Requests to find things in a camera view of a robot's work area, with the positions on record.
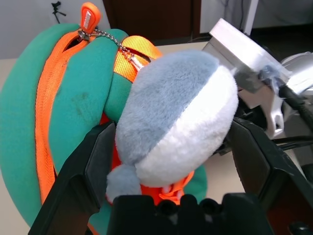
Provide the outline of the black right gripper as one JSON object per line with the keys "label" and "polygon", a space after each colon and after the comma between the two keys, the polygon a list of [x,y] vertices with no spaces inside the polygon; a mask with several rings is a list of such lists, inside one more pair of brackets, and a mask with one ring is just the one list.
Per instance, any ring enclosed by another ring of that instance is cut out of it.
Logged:
{"label": "black right gripper", "polygon": [[261,106],[250,109],[244,102],[240,102],[238,106],[238,118],[248,120],[259,127],[267,126],[267,120]]}

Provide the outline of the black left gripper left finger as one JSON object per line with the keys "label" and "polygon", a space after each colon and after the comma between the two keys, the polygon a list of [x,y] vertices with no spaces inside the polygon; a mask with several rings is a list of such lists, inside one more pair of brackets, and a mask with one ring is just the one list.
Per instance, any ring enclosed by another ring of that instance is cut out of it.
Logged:
{"label": "black left gripper left finger", "polygon": [[92,128],[62,166],[30,235],[90,235],[90,217],[106,199],[115,123]]}

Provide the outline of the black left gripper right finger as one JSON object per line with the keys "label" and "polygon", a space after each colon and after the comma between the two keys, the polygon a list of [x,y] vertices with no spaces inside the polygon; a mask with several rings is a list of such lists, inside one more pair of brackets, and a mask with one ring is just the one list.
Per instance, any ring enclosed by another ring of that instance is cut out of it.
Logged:
{"label": "black left gripper right finger", "polygon": [[254,193],[277,235],[313,233],[313,187],[257,125],[234,118],[231,150],[245,192]]}

